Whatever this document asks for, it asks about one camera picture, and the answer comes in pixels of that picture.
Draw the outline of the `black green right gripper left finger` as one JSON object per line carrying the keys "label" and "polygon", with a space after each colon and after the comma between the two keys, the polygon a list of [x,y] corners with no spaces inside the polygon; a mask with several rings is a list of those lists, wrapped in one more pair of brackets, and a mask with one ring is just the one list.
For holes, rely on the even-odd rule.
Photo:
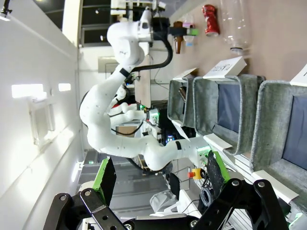
{"label": "black green right gripper left finger", "polygon": [[125,226],[109,207],[116,178],[112,159],[104,159],[91,187],[74,196],[68,193],[54,196],[47,215],[47,228],[77,230],[83,219],[92,218],[101,230],[124,230]]}

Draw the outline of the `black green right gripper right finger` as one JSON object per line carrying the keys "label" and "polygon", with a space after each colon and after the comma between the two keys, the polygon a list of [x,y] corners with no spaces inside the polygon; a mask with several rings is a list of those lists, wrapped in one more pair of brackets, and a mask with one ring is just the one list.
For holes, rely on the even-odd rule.
{"label": "black green right gripper right finger", "polygon": [[231,178],[216,151],[206,154],[207,173],[216,198],[198,220],[200,230],[221,230],[235,209],[245,210],[254,230],[286,230],[283,210],[268,180],[249,184]]}

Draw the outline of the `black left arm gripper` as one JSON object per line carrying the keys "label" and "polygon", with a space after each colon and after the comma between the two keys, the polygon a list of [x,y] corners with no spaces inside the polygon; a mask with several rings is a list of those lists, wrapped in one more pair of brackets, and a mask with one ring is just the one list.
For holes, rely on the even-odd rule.
{"label": "black left arm gripper", "polygon": [[166,40],[169,34],[172,36],[197,36],[199,30],[196,28],[170,27],[167,17],[153,17],[151,26],[153,29],[153,40]]}

